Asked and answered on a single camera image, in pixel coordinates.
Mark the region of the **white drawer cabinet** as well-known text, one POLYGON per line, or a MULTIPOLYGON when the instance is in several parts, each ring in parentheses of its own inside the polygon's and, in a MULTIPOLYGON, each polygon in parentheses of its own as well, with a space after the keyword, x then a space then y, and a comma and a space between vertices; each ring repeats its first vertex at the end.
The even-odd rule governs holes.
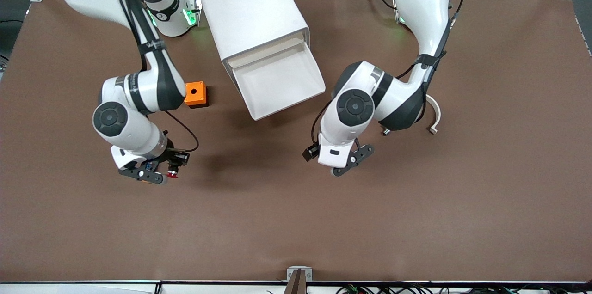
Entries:
POLYGON ((296 36, 310 44, 309 26, 294 0, 201 0, 220 60, 237 85, 243 56, 296 36))

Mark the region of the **orange button box with hole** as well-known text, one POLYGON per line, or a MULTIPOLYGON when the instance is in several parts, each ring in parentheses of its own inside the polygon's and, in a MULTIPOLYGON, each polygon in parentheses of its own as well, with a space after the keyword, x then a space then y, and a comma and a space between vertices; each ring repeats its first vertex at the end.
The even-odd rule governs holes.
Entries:
POLYGON ((184 103, 191 109, 209 107, 209 90, 203 81, 185 83, 186 97, 184 103))

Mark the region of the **beige cabinet drawer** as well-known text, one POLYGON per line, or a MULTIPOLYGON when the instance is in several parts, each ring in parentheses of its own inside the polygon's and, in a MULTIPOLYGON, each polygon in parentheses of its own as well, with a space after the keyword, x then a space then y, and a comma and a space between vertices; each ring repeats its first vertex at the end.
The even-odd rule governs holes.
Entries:
POLYGON ((247 50, 243 54, 228 58, 228 64, 231 68, 240 68, 243 65, 252 64, 259 60, 271 57, 283 50, 290 49, 292 46, 306 43, 302 33, 296 33, 290 36, 282 37, 270 43, 247 50))
POLYGON ((236 68, 234 76, 254 121, 326 91, 319 66, 306 43, 236 68))

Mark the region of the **white curved plastic bracket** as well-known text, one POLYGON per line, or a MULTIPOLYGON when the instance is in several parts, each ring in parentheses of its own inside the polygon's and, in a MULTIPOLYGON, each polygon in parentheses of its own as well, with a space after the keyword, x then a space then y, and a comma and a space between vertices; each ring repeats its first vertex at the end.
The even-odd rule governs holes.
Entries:
POLYGON ((433 122, 433 124, 429 128, 430 133, 432 135, 435 135, 438 133, 437 127, 438 127, 438 124, 440 123, 441 118, 442 118, 442 111, 441 111, 441 108, 440 108, 438 102, 432 96, 427 95, 426 100, 427 100, 427 103, 429 103, 429 105, 431 105, 431 107, 435 111, 435 121, 433 122))

